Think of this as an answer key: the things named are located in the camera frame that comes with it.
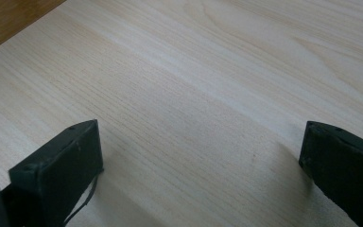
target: tabletop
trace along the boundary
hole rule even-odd
[[[355,226],[298,158],[308,120],[363,138],[363,0],[68,0],[0,45],[0,188],[90,119],[69,226]]]

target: wood grain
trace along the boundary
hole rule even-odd
[[[64,0],[0,0],[0,44]]]
[[[70,226],[355,226],[298,165],[307,120],[363,137],[363,0],[69,0],[0,45],[0,187],[96,118]]]

